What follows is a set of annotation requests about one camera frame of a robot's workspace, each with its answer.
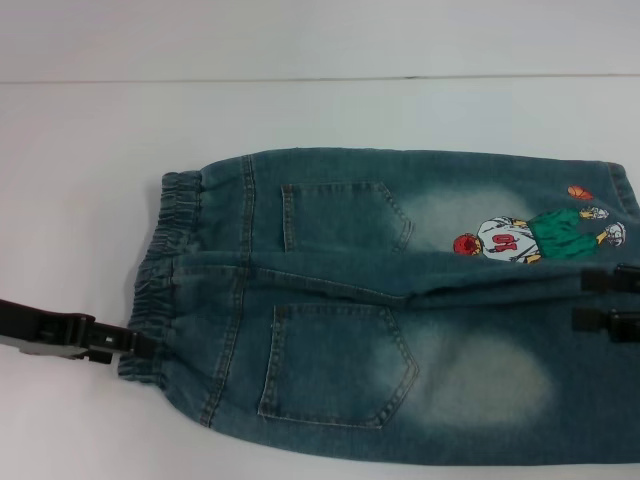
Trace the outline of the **blue denim shorts cartoon print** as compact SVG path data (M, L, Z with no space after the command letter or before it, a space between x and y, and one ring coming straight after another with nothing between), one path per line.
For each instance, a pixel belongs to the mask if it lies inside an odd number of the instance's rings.
M271 150L171 172L123 379L212 430L402 464L640 463L640 343L572 310L640 267L624 168L447 151Z

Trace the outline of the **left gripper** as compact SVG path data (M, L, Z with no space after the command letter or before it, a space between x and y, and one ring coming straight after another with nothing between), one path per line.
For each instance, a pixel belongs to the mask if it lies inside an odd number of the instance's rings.
M93 326L93 350L86 335ZM0 345L21 353L82 358L110 365L113 354L151 357L151 340L139 332L95 323L82 313L57 313L0 300Z

